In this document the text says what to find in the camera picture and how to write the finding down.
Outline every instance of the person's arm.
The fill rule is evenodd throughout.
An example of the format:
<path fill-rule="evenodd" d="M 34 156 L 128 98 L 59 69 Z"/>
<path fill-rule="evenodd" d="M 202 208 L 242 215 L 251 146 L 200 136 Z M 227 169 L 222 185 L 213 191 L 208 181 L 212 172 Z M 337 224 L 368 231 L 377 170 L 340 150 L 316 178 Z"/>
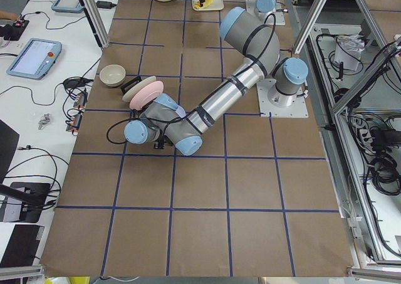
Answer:
<path fill-rule="evenodd" d="M 8 13 L 7 11 L 0 10 L 0 19 L 9 19 L 11 21 L 16 21 L 18 18 L 18 14 Z"/>

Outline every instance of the yellow object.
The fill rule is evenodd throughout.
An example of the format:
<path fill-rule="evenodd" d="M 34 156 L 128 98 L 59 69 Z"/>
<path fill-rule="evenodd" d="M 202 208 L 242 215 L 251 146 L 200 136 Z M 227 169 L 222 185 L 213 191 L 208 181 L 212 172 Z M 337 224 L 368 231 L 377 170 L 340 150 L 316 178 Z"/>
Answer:
<path fill-rule="evenodd" d="M 89 276 L 71 276 L 68 278 L 71 284 L 89 284 Z"/>
<path fill-rule="evenodd" d="M 202 7 L 201 7 L 201 2 L 197 1 L 196 4 L 194 5 L 195 9 L 204 9 L 209 7 L 211 4 L 213 3 L 213 0 L 205 0 L 205 2 L 203 3 Z"/>

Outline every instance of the white bowl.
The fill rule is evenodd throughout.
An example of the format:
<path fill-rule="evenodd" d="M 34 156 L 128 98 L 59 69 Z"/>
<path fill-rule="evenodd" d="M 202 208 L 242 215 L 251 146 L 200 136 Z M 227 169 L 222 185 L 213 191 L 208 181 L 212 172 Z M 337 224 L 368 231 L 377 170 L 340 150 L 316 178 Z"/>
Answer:
<path fill-rule="evenodd" d="M 125 69 L 120 65 L 108 65 L 100 71 L 100 80 L 108 87 L 118 87 L 125 79 Z"/>

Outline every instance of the white table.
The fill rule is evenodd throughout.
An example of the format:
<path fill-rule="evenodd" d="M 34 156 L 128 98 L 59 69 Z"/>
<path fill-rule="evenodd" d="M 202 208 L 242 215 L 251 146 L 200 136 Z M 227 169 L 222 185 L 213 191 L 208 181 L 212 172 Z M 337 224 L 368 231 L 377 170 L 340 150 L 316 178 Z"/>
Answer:
<path fill-rule="evenodd" d="M 101 1 L 117 3 L 118 0 Z M 23 10 L 23 14 L 34 13 L 35 11 L 43 11 L 50 17 L 51 21 L 48 25 L 50 28 L 62 27 L 84 16 L 84 13 L 57 13 L 51 10 L 51 2 L 49 0 L 31 0 Z M 107 31 L 110 29 L 114 11 L 115 9 L 100 9 L 100 15 Z M 18 54 L 30 38 L 59 41 L 62 43 L 63 49 L 54 66 L 41 80 L 7 75 L 6 70 L 13 62 L 14 57 L 0 56 L 0 92 L 11 86 L 21 85 L 33 90 L 33 97 L 36 102 L 50 103 L 53 100 L 55 86 L 68 77 L 82 76 L 101 57 L 102 51 L 98 47 L 86 19 L 82 19 L 61 30 L 47 30 L 45 24 L 48 19 L 44 14 L 30 14 L 26 16 L 26 19 L 30 20 L 30 23 L 21 39 L 10 42 L 6 48 L 0 49 L 0 53 Z M 97 64 L 85 77 L 94 78 L 96 69 Z M 31 101 L 31 95 L 28 90 L 14 88 L 0 96 L 0 118 L 20 134 L 19 146 L 29 144 L 33 147 L 46 149 L 51 154 L 58 155 L 69 161 L 76 138 L 70 132 L 66 132 L 66 118 L 62 111 L 62 104 L 66 96 L 63 87 L 60 86 L 57 89 L 55 103 L 52 106 L 44 107 L 35 105 Z M 71 108 L 72 106 L 73 101 L 68 100 L 65 107 Z M 50 114 L 51 122 L 42 130 L 39 130 L 38 122 L 45 113 Z M 23 160 L 41 154 L 44 154 L 44 152 L 38 150 L 17 150 L 11 166 L 15 166 Z M 58 159 L 56 161 L 58 163 L 57 180 L 62 184 L 67 166 Z M 40 157 L 18 167 L 9 176 L 41 174 L 53 177 L 54 172 L 55 167 L 52 160 L 49 157 Z M 51 182 L 49 179 L 35 177 L 5 179 L 3 184 L 10 185 L 13 181 Z M 36 254 L 37 257 L 40 257 L 43 252 L 52 219 L 53 210 L 49 209 L 42 212 L 39 221 L 36 223 L 44 226 L 43 237 Z M 0 258 L 3 257 L 14 225 L 14 223 L 0 223 Z M 38 264 L 38 259 L 35 259 L 34 264 Z"/>

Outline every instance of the pink bowl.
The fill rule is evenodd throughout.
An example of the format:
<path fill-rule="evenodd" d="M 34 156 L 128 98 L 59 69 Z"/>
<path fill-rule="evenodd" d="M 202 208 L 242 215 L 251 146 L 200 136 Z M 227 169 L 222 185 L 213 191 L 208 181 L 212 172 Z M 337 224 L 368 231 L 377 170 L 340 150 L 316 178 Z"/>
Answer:
<path fill-rule="evenodd" d="M 130 108 L 141 110 L 146 104 L 155 100 L 163 93 L 164 84 L 160 80 L 149 83 L 131 99 Z"/>

